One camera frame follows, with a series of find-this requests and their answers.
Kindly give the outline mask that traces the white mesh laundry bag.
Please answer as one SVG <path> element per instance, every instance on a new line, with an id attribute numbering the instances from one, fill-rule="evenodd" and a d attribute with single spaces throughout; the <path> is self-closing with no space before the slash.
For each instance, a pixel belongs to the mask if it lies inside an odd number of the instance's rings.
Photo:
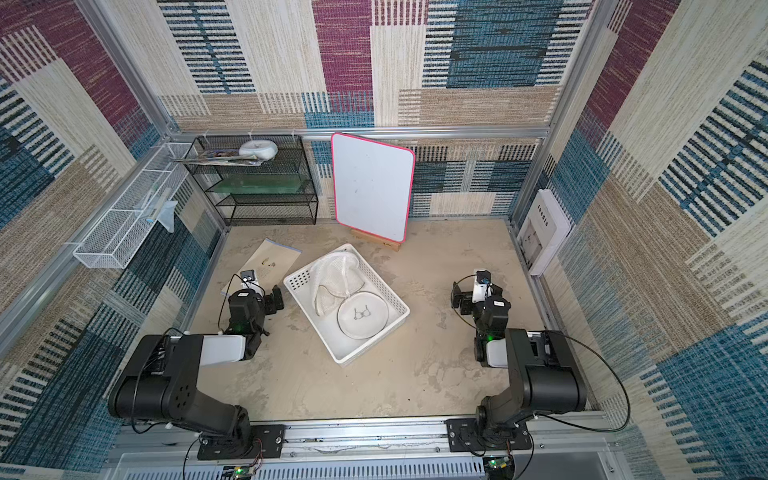
<path id="1" fill-rule="evenodd" d="M 366 285 L 357 255 L 332 252 L 309 269 L 311 305 L 318 318 L 332 318 L 339 331 L 352 340 L 368 340 L 389 321 L 384 298 Z"/>

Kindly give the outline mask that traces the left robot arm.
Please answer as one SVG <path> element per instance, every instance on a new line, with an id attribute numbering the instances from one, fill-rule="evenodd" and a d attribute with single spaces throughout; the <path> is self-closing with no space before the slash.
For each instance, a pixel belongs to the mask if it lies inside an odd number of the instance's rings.
<path id="1" fill-rule="evenodd" d="M 258 426 L 245 407 L 198 389 L 200 370 L 254 357 L 269 335 L 265 319 L 284 308 L 278 286 L 240 289 L 228 298 L 230 319 L 221 335 L 170 332 L 142 337 L 109 394 L 109 414 L 134 432 L 172 426 L 199 435 L 200 460 L 277 458 L 285 427 Z"/>

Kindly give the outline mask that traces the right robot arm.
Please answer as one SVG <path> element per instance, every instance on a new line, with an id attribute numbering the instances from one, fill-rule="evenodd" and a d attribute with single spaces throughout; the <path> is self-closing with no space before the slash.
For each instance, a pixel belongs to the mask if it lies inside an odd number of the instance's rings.
<path id="1" fill-rule="evenodd" d="M 507 326 L 511 303 L 490 283 L 464 291 L 452 284 L 451 308 L 474 322 L 474 354 L 483 367 L 507 372 L 508 386 L 485 397 L 473 419 L 445 422 L 452 452 L 481 456 L 492 450 L 528 450 L 527 422 L 542 414 L 580 412 L 587 388 L 574 353 L 560 331 Z"/>

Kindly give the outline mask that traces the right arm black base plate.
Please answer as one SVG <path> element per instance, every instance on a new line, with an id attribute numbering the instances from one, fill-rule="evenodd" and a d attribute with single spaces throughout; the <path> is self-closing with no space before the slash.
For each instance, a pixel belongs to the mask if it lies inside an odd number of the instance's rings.
<path id="1" fill-rule="evenodd" d="M 451 452 L 486 454 L 491 451 L 529 450 L 533 441 L 524 428 L 481 428 L 474 418 L 454 417 L 444 421 Z"/>

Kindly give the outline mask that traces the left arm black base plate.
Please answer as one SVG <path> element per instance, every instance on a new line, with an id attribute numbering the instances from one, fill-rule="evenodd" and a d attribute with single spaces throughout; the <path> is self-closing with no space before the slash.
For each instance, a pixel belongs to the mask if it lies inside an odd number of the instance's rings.
<path id="1" fill-rule="evenodd" d="M 252 424 L 250 429 L 234 437 L 200 436 L 197 459 L 201 461 L 279 458 L 283 448 L 284 424 Z"/>

